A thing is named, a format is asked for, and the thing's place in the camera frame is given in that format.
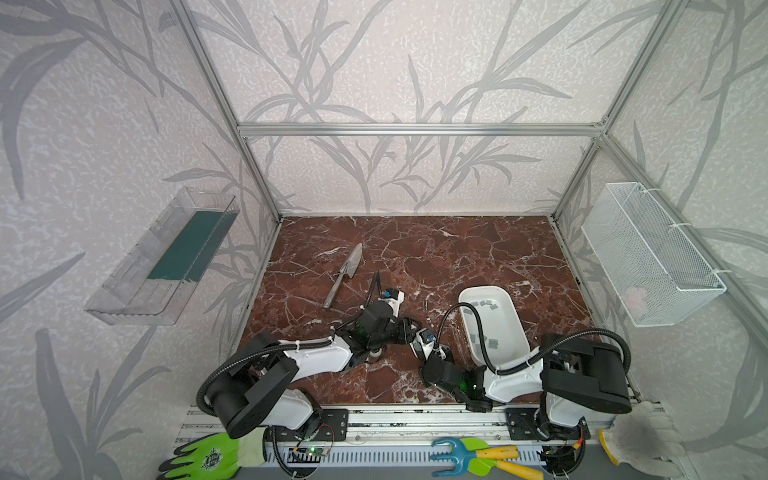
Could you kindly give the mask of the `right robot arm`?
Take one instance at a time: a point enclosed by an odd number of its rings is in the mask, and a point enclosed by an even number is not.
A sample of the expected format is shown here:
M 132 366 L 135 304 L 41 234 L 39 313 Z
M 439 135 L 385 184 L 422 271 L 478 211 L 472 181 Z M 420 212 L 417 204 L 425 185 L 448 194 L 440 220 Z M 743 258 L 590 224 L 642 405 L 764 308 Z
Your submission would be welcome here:
M 410 345 L 422 363 L 423 383 L 467 410 L 485 413 L 537 393 L 540 402 L 527 429 L 540 440 L 567 436 L 591 412 L 631 412 L 626 385 L 631 354 L 616 333 L 592 328 L 549 334 L 531 348 L 511 302 L 467 298 L 453 309 L 465 327 L 474 368 L 463 369 L 454 362 L 442 341 L 444 321 L 435 330 L 418 330 Z

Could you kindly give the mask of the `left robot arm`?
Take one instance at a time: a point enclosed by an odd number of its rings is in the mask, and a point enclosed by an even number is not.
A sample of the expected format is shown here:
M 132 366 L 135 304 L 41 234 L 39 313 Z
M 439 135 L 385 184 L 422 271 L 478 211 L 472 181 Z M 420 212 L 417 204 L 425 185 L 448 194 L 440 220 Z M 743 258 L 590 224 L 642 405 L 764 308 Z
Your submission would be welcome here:
M 323 410 L 310 393 L 292 384 L 348 371 L 390 345 L 414 341 L 422 323 L 399 315 L 404 300 L 400 290 L 383 290 L 320 339 L 288 341 L 269 332 L 257 334 L 202 382 L 197 408 L 218 418 L 232 439 L 258 427 L 283 428 L 303 437 L 315 434 Z

